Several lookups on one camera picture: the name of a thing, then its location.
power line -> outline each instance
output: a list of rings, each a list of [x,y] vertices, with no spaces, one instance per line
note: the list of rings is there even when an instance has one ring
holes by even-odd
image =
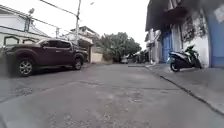
[[[29,17],[29,18],[31,18],[32,20],[36,20],[36,21],[39,21],[39,22],[41,22],[41,23],[47,24],[47,25],[49,25],[49,26],[52,26],[52,27],[55,27],[55,28],[59,28],[59,29],[65,30],[65,29],[60,28],[60,27],[58,27],[58,26],[56,26],[56,25],[47,23],[47,22],[45,22],[45,21],[39,20],[39,19],[34,18],[34,17],[30,17],[29,15],[27,15],[27,14],[25,14],[25,13],[18,12],[18,11],[16,11],[16,10],[10,9],[10,8],[5,7],[5,6],[3,6],[3,5],[0,5],[0,8],[4,9],[4,10],[6,10],[6,11],[9,11],[9,12],[15,14],[15,15],[19,15],[19,16],[22,16],[22,17]]]
[[[51,4],[51,3],[49,3],[49,2],[47,2],[47,1],[45,1],[45,0],[39,0],[39,1],[41,1],[41,2],[43,2],[43,3],[45,3],[45,4],[48,4],[48,5],[50,5],[50,6],[54,7],[54,8],[57,8],[57,9],[59,9],[59,10],[62,10],[62,11],[64,11],[64,12],[67,12],[67,13],[70,13],[70,14],[72,14],[72,15],[77,16],[77,14],[75,14],[75,13],[73,13],[73,12],[70,12],[70,11],[68,11],[68,10],[65,10],[65,9],[63,9],[63,8],[60,8],[60,7],[58,7],[58,6],[54,5],[54,4]]]

tree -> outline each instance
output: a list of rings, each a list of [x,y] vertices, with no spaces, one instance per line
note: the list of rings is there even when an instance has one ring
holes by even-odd
[[[104,51],[105,59],[113,59],[120,62],[123,56],[133,56],[141,50],[141,47],[135,40],[129,37],[126,33],[119,32],[118,34],[110,34],[101,37],[99,42]]]

concrete road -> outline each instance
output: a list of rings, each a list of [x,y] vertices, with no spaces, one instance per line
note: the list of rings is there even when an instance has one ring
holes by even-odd
[[[93,66],[1,81],[7,128],[224,127],[222,116],[145,68]]]

dark red pickup truck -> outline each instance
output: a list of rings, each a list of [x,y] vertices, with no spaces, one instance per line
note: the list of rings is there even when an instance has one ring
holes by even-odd
[[[4,46],[8,69],[19,76],[29,76],[38,67],[71,65],[80,70],[87,52],[71,42],[45,39],[35,44]]]

truck wheel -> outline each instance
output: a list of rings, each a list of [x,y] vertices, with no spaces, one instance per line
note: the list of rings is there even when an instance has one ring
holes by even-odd
[[[83,61],[81,58],[76,58],[75,59],[75,63],[72,65],[72,67],[75,69],[75,70],[81,70],[82,68],[82,64],[83,64]]]
[[[28,77],[34,70],[33,60],[30,58],[19,58],[16,62],[15,70],[17,75]]]

